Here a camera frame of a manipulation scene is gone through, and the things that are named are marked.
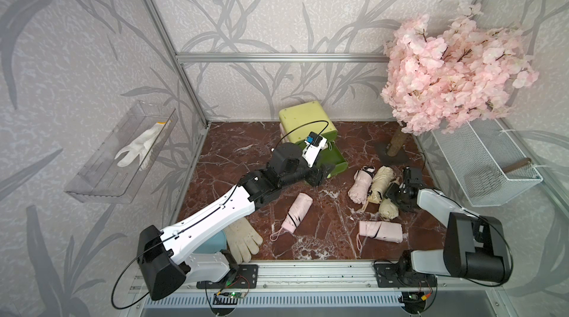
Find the cream umbrella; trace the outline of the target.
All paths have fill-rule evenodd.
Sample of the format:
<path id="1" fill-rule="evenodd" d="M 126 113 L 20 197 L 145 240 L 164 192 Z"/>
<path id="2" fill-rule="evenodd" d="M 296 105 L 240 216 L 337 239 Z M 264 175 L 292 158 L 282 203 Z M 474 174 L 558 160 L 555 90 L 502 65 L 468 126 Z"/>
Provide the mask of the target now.
<path id="1" fill-rule="evenodd" d="M 371 181 L 370 189 L 365 202 L 362 204 L 361 211 L 365 211 L 370 203 L 381 204 L 388 187 L 394 179 L 395 173 L 391 167 L 383 166 L 379 168 Z"/>
<path id="2" fill-rule="evenodd" d="M 383 220 L 391 221 L 399 217 L 399 208 L 389 198 L 385 198 L 379 205 L 378 213 Z"/>

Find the green drawer cabinet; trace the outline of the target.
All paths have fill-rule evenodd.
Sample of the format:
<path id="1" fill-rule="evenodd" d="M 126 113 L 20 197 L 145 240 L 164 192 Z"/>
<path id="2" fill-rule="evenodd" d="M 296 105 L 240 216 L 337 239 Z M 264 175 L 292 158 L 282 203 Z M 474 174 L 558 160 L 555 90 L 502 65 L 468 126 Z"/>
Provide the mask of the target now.
<path id="1" fill-rule="evenodd" d="M 314 132 L 337 145 L 338 130 L 319 101 L 282 109 L 279 112 L 279 120 L 283 142 L 301 146 L 308 135 Z"/>

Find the green bottom drawer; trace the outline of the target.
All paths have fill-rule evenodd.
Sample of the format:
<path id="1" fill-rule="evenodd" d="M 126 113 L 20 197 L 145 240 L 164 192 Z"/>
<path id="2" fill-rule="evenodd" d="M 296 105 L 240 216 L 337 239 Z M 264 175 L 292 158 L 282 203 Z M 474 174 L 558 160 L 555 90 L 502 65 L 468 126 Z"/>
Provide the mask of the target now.
<path id="1" fill-rule="evenodd" d="M 305 147 L 306 144 L 303 142 L 301 145 L 302 151 Z M 308 167 L 307 162 L 301 156 L 297 173 L 309 185 L 317 186 L 345 172 L 347 169 L 348 162 L 340 153 L 337 145 L 334 142 L 327 142 L 327 147 L 320 152 L 313 167 Z"/>

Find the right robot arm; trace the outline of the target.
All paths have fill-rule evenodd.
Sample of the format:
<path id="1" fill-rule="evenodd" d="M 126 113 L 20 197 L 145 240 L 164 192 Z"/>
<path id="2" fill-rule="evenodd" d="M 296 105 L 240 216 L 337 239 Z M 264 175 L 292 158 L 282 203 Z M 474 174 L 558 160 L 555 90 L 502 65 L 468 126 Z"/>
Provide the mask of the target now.
<path id="1" fill-rule="evenodd" d="M 406 167 L 403 183 L 390 183 L 386 197 L 404 211 L 424 210 L 446 228 L 443 249 L 404 251 L 394 268 L 400 284 L 412 287 L 448 276 L 499 287 L 511 278 L 514 259 L 502 223 L 471 212 L 441 190 L 428 187 L 418 167 Z"/>

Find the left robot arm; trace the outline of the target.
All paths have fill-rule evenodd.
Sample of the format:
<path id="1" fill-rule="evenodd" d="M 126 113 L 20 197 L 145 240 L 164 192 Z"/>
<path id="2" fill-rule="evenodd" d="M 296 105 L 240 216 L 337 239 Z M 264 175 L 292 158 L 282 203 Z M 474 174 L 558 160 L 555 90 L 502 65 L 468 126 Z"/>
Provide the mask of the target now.
<path id="1" fill-rule="evenodd" d="M 297 182 L 315 187 L 334 169 L 320 164 L 325 139 L 301 148 L 294 143 L 277 146 L 266 167 L 245 174 L 225 195 L 198 213 L 174 225 L 151 225 L 139 235 L 136 262 L 154 301 L 177 291 L 198 269 L 189 262 L 194 251 L 232 223 L 279 198 Z"/>

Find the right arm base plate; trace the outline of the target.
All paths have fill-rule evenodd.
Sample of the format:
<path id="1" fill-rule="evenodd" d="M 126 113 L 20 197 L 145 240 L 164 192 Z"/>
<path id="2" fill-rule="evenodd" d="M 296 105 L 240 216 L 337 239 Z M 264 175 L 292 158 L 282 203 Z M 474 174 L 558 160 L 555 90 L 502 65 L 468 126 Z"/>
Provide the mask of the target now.
<path id="1" fill-rule="evenodd" d="M 402 268 L 399 264 L 375 261 L 372 265 L 378 287 L 416 288 L 431 290 L 438 287 L 437 277 Z"/>

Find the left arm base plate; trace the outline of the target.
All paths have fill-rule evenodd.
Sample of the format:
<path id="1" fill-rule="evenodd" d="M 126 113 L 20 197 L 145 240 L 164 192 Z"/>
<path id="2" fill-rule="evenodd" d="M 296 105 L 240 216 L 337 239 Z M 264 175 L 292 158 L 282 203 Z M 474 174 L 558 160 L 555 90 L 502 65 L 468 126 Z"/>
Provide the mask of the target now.
<path id="1" fill-rule="evenodd" d="M 259 265 L 240 265 L 231 269 L 229 273 L 218 282 L 199 281 L 196 288 L 200 290 L 224 290 L 231 288 L 255 289 L 259 278 Z"/>

